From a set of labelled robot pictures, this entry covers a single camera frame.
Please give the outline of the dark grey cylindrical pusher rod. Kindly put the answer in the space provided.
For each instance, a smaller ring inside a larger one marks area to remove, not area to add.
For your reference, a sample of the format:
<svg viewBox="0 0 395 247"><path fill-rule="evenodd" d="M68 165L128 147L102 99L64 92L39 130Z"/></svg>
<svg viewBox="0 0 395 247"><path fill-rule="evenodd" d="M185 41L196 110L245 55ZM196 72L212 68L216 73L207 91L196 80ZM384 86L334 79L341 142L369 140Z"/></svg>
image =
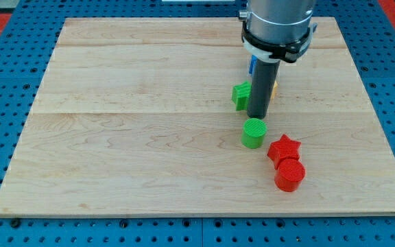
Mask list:
<svg viewBox="0 0 395 247"><path fill-rule="evenodd" d="M247 107L248 117L263 119L266 116L279 66L279 60L268 63L257 59L252 74L252 85Z"/></svg>

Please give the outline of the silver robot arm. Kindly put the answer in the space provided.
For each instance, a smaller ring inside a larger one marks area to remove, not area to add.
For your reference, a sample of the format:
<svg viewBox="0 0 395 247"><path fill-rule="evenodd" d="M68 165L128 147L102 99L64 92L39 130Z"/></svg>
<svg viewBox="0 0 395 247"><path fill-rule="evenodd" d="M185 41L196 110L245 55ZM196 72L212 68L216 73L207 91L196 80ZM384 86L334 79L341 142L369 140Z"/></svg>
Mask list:
<svg viewBox="0 0 395 247"><path fill-rule="evenodd" d="M249 117L266 116L280 63L295 63L309 48L317 27L310 23L314 6L314 0L249 0L240 11L243 46L256 58Z"/></svg>

